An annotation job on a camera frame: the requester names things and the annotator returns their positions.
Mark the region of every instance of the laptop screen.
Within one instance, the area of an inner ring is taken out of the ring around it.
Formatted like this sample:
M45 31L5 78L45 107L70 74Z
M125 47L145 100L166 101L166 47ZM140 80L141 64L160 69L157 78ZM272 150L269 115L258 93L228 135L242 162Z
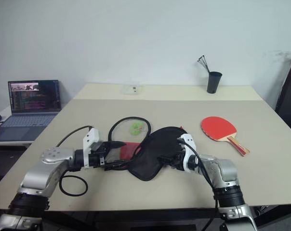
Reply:
M61 110L58 80L10 81L8 85L12 113Z

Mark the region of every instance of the ping pong paddle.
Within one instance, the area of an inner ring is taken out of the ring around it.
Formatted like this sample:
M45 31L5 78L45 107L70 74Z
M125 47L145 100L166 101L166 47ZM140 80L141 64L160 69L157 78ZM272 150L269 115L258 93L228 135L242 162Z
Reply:
M203 132L215 141L226 141L231 143L242 156L245 156L250 151L236 141L235 136L237 129L227 120L210 116L201 122Z

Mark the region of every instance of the laptop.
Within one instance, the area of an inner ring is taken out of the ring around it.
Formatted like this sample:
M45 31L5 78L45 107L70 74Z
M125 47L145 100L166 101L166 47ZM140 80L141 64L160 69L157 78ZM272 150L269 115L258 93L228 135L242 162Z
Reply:
M12 115L0 141L33 141L61 110L58 80L9 81Z

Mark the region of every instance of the red rubber paddle face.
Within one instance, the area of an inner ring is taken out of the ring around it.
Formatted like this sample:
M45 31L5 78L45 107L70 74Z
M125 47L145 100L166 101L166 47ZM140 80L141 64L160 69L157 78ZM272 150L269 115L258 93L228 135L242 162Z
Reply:
M211 116L201 122L201 128L211 139L217 141L237 132L237 129L227 120Z

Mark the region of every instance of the laptop keyboard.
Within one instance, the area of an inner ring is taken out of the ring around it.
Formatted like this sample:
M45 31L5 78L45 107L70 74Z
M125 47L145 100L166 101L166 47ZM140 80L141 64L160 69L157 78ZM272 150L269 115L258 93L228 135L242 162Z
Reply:
M47 126L55 115L11 116L2 127L41 127Z

